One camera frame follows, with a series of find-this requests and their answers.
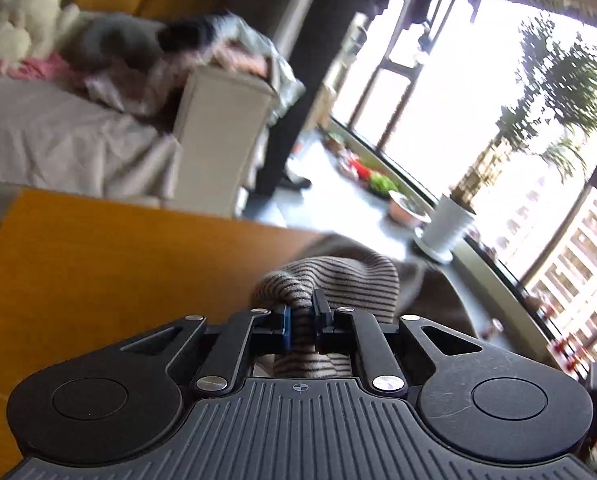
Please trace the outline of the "striped knit garment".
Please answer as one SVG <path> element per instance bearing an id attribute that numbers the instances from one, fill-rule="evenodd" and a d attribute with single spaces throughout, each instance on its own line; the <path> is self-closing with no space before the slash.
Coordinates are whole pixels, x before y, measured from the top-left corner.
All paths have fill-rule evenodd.
<path id="1" fill-rule="evenodd" d="M 399 261 L 339 234 L 328 234 L 304 248 L 281 268 L 266 274 L 251 296 L 253 308 L 288 306 L 297 348 L 257 362 L 270 377 L 328 378 L 352 375 L 340 353 L 320 354 L 311 328 L 312 296 L 323 292 L 333 309 L 348 307 L 394 324 L 415 314 L 471 337 L 477 334 L 463 300 L 445 274 L 415 259 Z"/>

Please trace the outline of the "pink basin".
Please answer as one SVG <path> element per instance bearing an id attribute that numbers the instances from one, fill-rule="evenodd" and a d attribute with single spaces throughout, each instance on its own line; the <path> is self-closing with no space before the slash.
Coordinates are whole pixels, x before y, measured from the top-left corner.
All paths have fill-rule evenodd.
<path id="1" fill-rule="evenodd" d="M 397 191 L 389 193 L 389 208 L 387 214 L 401 226 L 409 229 L 425 226 L 431 220 L 430 216 L 419 207 L 415 200 Z"/>

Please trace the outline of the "white ribbed plant pot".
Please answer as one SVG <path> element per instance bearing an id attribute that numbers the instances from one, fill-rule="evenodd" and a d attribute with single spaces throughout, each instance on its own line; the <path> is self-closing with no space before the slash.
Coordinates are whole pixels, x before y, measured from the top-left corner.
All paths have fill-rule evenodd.
<path id="1" fill-rule="evenodd" d="M 431 260 L 447 264 L 453 260 L 453 250 L 475 220 L 475 214 L 443 195 L 430 222 L 415 229 L 413 243 Z"/>

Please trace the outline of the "green plant tray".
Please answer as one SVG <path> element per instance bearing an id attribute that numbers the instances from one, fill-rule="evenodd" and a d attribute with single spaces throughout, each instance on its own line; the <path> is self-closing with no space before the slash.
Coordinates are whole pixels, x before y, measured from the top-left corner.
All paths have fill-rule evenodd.
<path id="1" fill-rule="evenodd" d="M 372 171 L 367 179 L 367 190 L 373 195 L 389 198 L 391 192 L 397 192 L 399 187 L 389 177 L 380 174 L 378 171 Z"/>

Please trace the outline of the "red bowl on floor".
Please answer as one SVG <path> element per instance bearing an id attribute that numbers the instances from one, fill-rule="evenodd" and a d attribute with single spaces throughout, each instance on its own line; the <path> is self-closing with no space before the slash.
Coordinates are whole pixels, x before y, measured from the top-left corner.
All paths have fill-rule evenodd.
<path id="1" fill-rule="evenodd" d="M 363 182 L 369 181 L 373 170 L 366 166 L 360 159 L 350 158 L 349 166 L 351 166 L 356 171 L 359 180 Z"/>

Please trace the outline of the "tall potted palm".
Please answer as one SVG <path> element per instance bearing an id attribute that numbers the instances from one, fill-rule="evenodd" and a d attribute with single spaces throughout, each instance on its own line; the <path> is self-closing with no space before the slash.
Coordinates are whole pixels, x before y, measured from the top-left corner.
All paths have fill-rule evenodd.
<path id="1" fill-rule="evenodd" d="M 578 32 L 559 34 L 547 11 L 523 21 L 519 33 L 518 99 L 501 107 L 496 136 L 449 193 L 467 211 L 515 155 L 541 160 L 561 181 L 587 169 L 582 148 L 597 133 L 597 49 Z"/>

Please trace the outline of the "beige sofa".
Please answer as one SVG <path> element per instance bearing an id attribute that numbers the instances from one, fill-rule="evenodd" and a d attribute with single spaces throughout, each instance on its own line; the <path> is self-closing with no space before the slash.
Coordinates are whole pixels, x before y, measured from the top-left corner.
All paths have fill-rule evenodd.
<path id="1" fill-rule="evenodd" d="M 142 118 L 90 99 L 82 81 L 93 72 L 72 70 L 56 81 L 0 76 L 0 218 L 26 188 L 236 213 L 274 104 L 266 81 L 202 66 Z"/>

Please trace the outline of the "grey neck pillow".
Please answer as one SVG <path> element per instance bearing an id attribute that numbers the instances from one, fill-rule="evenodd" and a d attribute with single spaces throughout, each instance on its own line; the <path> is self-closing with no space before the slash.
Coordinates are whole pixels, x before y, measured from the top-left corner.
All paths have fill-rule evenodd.
<path id="1" fill-rule="evenodd" d="M 84 18 L 59 50 L 75 70 L 103 70 L 123 62 L 134 70 L 149 72 L 162 55 L 157 33 L 161 22 L 123 13 L 103 13 Z"/>

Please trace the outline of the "pink garment on sofa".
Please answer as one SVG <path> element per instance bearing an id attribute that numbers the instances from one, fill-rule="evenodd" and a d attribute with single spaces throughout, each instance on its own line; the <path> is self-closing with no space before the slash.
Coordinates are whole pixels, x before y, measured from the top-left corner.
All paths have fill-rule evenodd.
<path id="1" fill-rule="evenodd" d="M 48 58 L 24 58 L 23 61 L 7 64 L 0 62 L 0 76 L 17 80 L 56 81 L 71 79 L 75 75 L 59 53 L 52 53 Z"/>

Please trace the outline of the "white plush duck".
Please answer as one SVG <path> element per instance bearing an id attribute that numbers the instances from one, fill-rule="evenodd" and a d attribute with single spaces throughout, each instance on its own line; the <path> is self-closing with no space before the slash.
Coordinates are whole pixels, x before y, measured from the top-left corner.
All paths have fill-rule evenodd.
<path id="1" fill-rule="evenodd" d="M 75 32 L 79 14 L 63 0 L 1 0 L 0 70 L 46 60 Z"/>

